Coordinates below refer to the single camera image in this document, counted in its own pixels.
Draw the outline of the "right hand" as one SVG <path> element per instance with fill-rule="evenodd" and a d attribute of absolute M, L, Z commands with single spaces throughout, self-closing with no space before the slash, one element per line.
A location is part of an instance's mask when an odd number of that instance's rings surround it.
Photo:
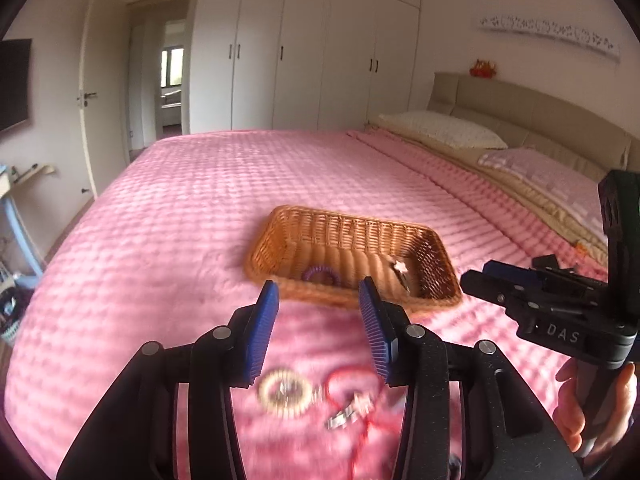
<path fill-rule="evenodd" d="M 552 414 L 552 419 L 562 434 L 564 441 L 572 452 L 577 452 L 582 446 L 582 430 L 585 428 L 586 418 L 576 398 L 577 362 L 567 360 L 558 370 L 555 379 L 562 384 L 559 388 L 558 406 Z M 631 414 L 637 401 L 638 377 L 634 363 L 627 363 L 615 386 L 615 408 L 593 445 L 589 458 L 600 458 L 610 452 L 626 434 Z"/>

